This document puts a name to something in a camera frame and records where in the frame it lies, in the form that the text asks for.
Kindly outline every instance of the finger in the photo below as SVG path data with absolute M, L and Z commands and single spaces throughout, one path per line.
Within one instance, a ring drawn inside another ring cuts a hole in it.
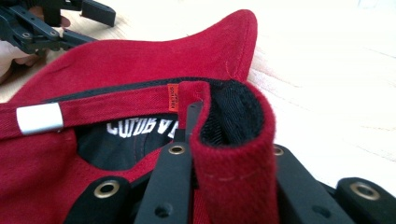
M 2 75 L 2 73 L 0 73 L 0 84 L 5 82 L 7 80 L 7 78 L 11 75 L 11 73 L 12 73 L 11 68 L 8 68 L 8 70 L 3 75 Z
M 15 59 L 15 63 L 17 64 L 26 64 L 27 66 L 32 66 L 35 62 L 40 59 L 39 56 L 32 54 L 27 57 Z
M 61 26 L 62 27 L 69 27 L 71 24 L 70 20 L 67 19 L 66 17 L 62 16 L 61 17 Z
M 28 54 L 12 46 L 7 41 L 0 41 L 0 77 L 8 71 L 14 58 L 26 56 Z
M 0 59 L 6 60 L 6 59 L 14 59 L 14 58 L 21 58 L 21 57 L 26 57 L 29 54 L 21 51 L 17 47 L 11 45 L 7 41 L 0 41 Z
M 44 20 L 44 11 L 43 11 L 43 7 L 31 7 L 29 8 L 29 11 L 34 14 L 35 16 L 37 16 L 40 20 Z

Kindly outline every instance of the stitching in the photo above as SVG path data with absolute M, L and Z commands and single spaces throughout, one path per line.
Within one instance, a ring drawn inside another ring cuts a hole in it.
M 215 177 L 214 175 L 211 174 L 207 174 L 204 173 L 204 176 L 213 180 L 217 180 L 219 182 L 231 182 L 231 181 L 235 181 L 235 180 L 244 180 L 244 179 L 248 179 L 254 175 L 257 175 L 259 172 L 261 172 L 262 170 L 264 170 L 263 168 L 258 168 L 256 170 L 254 170 L 251 173 L 248 173 L 246 175 L 233 175 L 233 176 L 229 176 L 229 177 Z
M 238 64 L 238 66 L 236 66 L 236 69 L 235 69 L 235 73 L 234 73 L 234 75 L 236 75 L 236 74 L 239 74 L 239 69 L 241 68 L 241 64 L 242 64 L 242 59 L 244 58 L 243 57 L 243 55 L 246 55 L 246 53 L 245 53 L 245 48 L 246 48 L 246 46 L 247 46 L 247 39 L 248 39 L 248 32 L 251 30 L 251 24 L 250 23 L 248 23 L 247 24 L 247 29 L 246 29 L 246 31 L 245 31 L 245 35 L 244 35 L 244 44 L 242 45 L 242 52 L 240 53 L 240 59 L 241 60 L 239 60 L 239 64 Z

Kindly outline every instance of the black mechanism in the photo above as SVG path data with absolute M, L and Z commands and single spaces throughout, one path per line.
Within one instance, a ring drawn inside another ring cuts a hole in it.
M 189 138 L 202 103 L 189 106 L 186 130 L 161 149 L 154 170 L 129 183 L 107 176 L 92 182 L 66 223 L 191 223 L 196 188 Z M 368 180 L 341 179 L 336 189 L 319 183 L 285 147 L 274 145 L 281 224 L 395 223 L 396 199 Z
M 29 12 L 43 7 L 44 21 Z M 52 27 L 61 25 L 61 9 L 81 11 L 81 16 L 114 26 L 116 12 L 92 0 L 0 0 L 0 39 L 25 53 L 38 50 L 71 49 L 95 39 L 64 29 L 63 36 Z

